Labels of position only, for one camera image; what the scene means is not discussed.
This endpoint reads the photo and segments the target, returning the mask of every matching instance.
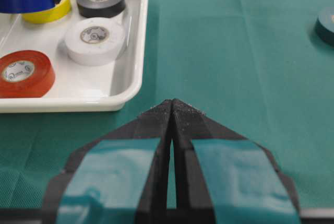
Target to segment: tape roll core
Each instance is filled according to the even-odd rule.
[[[125,9],[125,0],[77,0],[79,13],[86,18],[111,18]]]
[[[49,58],[38,51],[18,51],[0,58],[0,98],[38,98],[53,86]]]

